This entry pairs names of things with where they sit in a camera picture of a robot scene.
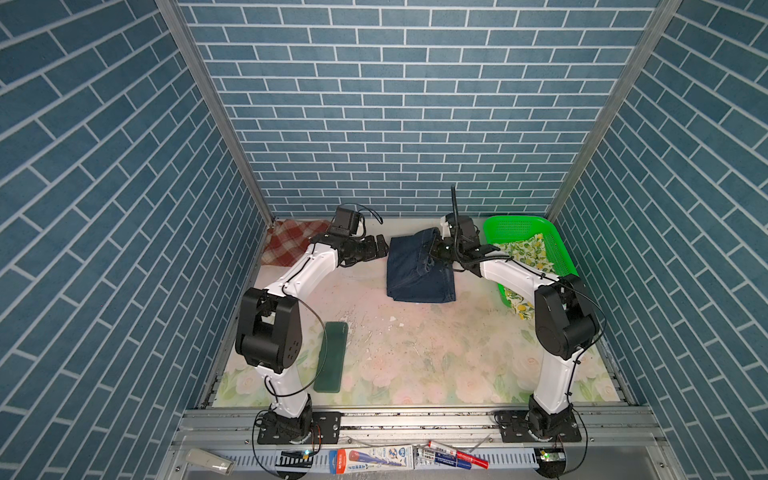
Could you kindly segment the green plastic basket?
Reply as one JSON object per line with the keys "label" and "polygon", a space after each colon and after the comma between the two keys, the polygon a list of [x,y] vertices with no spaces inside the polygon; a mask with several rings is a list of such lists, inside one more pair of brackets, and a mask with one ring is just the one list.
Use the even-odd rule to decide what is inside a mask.
{"label": "green plastic basket", "polygon": [[577,270],[565,247],[557,228],[548,220],[534,216],[495,216],[483,225],[486,240],[495,243],[515,242],[526,240],[537,233],[544,236],[547,256],[554,263],[554,274],[546,274],[550,278],[556,276],[577,275]]}

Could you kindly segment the dark blue denim skirt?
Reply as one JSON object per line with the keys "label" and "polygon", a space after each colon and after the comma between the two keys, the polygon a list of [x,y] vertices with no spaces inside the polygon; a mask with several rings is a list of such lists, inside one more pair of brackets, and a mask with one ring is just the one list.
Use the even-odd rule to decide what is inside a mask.
{"label": "dark blue denim skirt", "polygon": [[430,255],[433,244],[441,239],[436,227],[391,239],[386,274],[388,297],[408,303],[442,304],[456,300],[450,264]]}

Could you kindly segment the red plaid skirt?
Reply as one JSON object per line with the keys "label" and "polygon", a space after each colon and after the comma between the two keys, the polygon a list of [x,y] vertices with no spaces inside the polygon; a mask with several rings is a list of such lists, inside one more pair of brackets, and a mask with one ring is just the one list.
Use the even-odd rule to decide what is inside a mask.
{"label": "red plaid skirt", "polygon": [[267,266],[292,266],[306,251],[310,239],[324,233],[330,226],[329,220],[297,221],[278,220],[267,232],[266,246],[261,264]]}

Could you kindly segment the dark green rectangular board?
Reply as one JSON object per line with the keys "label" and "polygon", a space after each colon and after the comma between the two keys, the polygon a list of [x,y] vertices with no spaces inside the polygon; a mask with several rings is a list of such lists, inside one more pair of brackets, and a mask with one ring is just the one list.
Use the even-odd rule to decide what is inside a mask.
{"label": "dark green rectangular board", "polygon": [[349,333],[346,322],[329,322],[325,326],[313,389],[319,393],[339,393]]}

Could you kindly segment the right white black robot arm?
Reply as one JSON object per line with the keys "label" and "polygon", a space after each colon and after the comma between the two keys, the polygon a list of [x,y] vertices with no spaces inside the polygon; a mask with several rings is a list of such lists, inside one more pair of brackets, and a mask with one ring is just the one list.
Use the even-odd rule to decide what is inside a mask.
{"label": "right white black robot arm", "polygon": [[572,384],[581,357],[599,336],[597,307],[580,277],[552,277],[509,255],[498,255],[497,250],[493,245],[463,250],[438,239],[429,253],[500,284],[533,305],[534,330],[544,356],[529,398],[527,428],[533,437],[548,440],[574,421]]}

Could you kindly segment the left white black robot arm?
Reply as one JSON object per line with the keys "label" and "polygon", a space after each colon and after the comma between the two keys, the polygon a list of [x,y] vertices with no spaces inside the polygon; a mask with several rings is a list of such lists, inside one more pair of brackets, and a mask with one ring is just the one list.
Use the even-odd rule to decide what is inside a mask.
{"label": "left white black robot arm", "polygon": [[334,270],[384,258],[388,253],[381,234],[361,238],[319,234],[278,280],[243,294],[235,350],[256,370],[271,397],[263,415],[271,435],[298,443],[316,429],[309,387],[301,384],[294,368],[303,341],[303,302]]}

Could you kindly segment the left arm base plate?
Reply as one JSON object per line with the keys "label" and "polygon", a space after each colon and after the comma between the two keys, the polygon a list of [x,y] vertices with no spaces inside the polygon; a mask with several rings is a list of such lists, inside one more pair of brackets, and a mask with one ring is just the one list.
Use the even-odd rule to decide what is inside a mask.
{"label": "left arm base plate", "polygon": [[310,416],[288,418],[275,412],[265,413],[255,427],[256,443],[259,445],[288,445],[306,443],[318,435],[316,443],[337,444],[341,429],[342,414],[338,411],[314,412]]}

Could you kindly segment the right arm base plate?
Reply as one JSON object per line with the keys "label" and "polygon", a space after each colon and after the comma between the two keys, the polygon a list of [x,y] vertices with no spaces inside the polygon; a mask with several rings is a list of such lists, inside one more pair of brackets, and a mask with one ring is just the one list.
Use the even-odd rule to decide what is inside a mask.
{"label": "right arm base plate", "polygon": [[578,443],[582,440],[571,407],[554,415],[538,409],[497,410],[492,413],[492,420],[500,430],[503,443]]}

